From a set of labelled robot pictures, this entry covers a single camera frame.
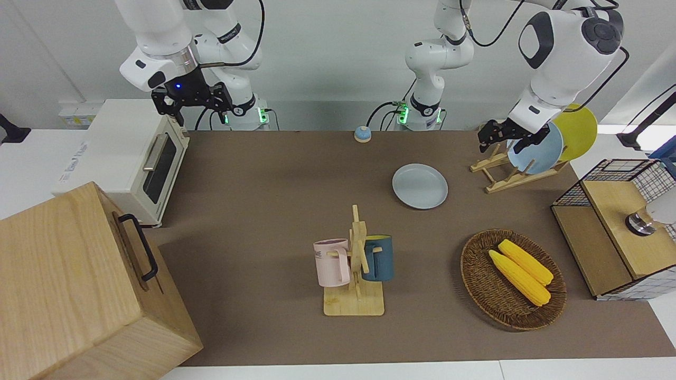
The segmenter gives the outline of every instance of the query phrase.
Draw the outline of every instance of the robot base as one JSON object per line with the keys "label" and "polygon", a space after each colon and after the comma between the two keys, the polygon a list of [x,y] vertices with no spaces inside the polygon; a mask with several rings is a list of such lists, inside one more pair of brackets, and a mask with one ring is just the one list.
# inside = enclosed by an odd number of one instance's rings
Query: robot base
{"label": "robot base", "polygon": [[228,112],[226,124],[214,123],[214,130],[270,130],[270,119],[268,113],[265,112],[268,102],[260,99],[256,94],[254,96],[256,103],[244,116],[236,116]]}
{"label": "robot base", "polygon": [[404,110],[402,115],[397,119],[397,126],[399,130],[413,130],[415,132],[424,131],[424,130],[439,130],[441,126],[441,108],[431,114],[430,116],[423,117],[422,115],[416,115],[415,111]]}

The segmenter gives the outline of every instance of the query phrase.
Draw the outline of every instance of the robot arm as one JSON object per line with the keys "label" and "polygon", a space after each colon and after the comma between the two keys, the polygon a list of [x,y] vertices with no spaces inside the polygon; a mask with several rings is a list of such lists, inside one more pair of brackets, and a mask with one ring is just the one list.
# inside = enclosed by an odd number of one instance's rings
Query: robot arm
{"label": "robot arm", "polygon": [[[479,133],[481,151],[492,143],[521,139],[516,149],[538,144],[546,136],[547,122],[559,115],[608,67],[620,46],[620,14],[592,0],[526,0],[548,8],[524,27],[519,49],[535,70],[507,121],[491,120]],[[416,73],[416,85],[407,99],[401,124],[412,130],[435,125],[445,84],[439,70],[469,64],[474,45],[467,13],[472,0],[439,0],[435,26],[441,39],[414,44],[406,54]]]}
{"label": "robot arm", "polygon": [[506,139],[520,139],[517,153],[539,144],[549,133],[546,124],[616,57],[622,33],[622,17],[611,9],[550,10],[533,16],[521,33],[519,50],[535,74],[507,120],[491,120],[479,132],[481,151]]}
{"label": "robot arm", "polygon": [[[238,101],[244,98],[259,104],[248,76],[240,73],[258,68],[260,52],[229,9],[234,0],[115,1],[137,38],[137,48],[121,65],[120,72],[139,89],[152,91],[160,114],[177,117],[183,124],[180,109],[198,105],[218,112],[221,120],[226,120],[225,113],[241,109]],[[208,32],[193,38],[183,18],[184,9],[206,10],[204,25]],[[210,67],[230,67],[212,68],[221,82],[209,87],[201,72],[200,63],[204,62],[216,62]]]}
{"label": "robot arm", "polygon": [[225,84],[233,100],[227,125],[215,129],[256,130],[268,123],[264,111],[267,103],[252,91],[247,72],[258,69],[261,51],[257,49],[256,41],[244,33],[231,8],[205,13],[203,24],[208,31],[195,36],[200,59],[205,62],[245,62],[237,67],[203,65],[210,67]]}

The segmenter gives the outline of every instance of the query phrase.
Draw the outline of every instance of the wooden box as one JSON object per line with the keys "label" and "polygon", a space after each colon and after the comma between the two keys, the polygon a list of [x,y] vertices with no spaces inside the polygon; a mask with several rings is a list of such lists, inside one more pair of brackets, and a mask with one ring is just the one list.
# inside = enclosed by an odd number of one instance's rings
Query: wooden box
{"label": "wooden box", "polygon": [[159,379],[200,351],[159,250],[120,217],[89,183],[0,220],[0,378]]}
{"label": "wooden box", "polygon": [[625,226],[646,205],[630,181],[582,181],[589,206],[552,206],[597,300],[650,299],[676,289],[676,243],[659,229],[649,237]]}

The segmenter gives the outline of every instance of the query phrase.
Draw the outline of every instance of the corn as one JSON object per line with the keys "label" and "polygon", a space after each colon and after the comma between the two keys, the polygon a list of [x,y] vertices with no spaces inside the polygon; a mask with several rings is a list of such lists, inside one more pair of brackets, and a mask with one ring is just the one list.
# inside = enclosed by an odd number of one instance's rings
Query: corn
{"label": "corn", "polygon": [[512,259],[513,262],[516,262],[517,265],[528,272],[529,275],[533,276],[537,282],[544,286],[552,283],[552,280],[554,279],[552,272],[511,240],[503,240],[502,243],[498,245],[498,248],[500,248],[500,251],[502,251],[505,256]]}
{"label": "corn", "polygon": [[531,275],[523,270],[519,265],[510,260],[509,257],[501,255],[496,251],[489,250],[493,263],[496,268],[512,283],[523,295],[528,298],[535,306],[542,306],[550,301],[552,295],[550,292],[538,283]]}

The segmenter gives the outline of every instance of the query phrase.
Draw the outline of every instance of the white toaster oven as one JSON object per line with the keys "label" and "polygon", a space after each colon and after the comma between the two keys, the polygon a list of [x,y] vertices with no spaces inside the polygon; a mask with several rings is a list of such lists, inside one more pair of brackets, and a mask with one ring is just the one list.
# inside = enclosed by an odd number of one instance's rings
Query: white toaster oven
{"label": "white toaster oven", "polygon": [[150,99],[108,99],[52,194],[94,181],[123,212],[158,226],[188,147],[185,128]]}

